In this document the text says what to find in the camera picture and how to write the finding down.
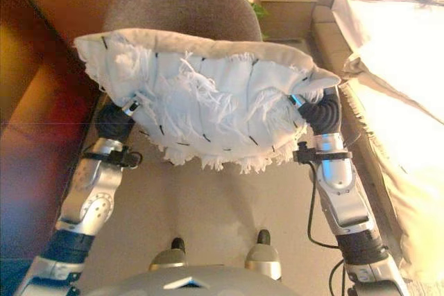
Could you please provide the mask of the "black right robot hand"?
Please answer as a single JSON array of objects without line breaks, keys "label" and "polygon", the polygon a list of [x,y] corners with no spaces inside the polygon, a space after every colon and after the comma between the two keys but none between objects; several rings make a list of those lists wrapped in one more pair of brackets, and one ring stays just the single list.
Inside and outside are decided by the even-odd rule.
[{"label": "black right robot hand", "polygon": [[324,89],[323,97],[317,103],[307,102],[297,94],[288,95],[288,99],[310,125],[315,136],[340,133],[342,109],[337,87]]}]

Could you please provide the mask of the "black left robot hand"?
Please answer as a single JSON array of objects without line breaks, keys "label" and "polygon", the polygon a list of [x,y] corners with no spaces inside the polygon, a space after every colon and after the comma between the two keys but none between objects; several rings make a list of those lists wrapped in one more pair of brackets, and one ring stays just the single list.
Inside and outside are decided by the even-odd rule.
[{"label": "black left robot hand", "polygon": [[125,143],[135,124],[133,114],[140,105],[140,100],[135,97],[124,103],[122,107],[115,105],[107,98],[95,120],[99,138]]}]

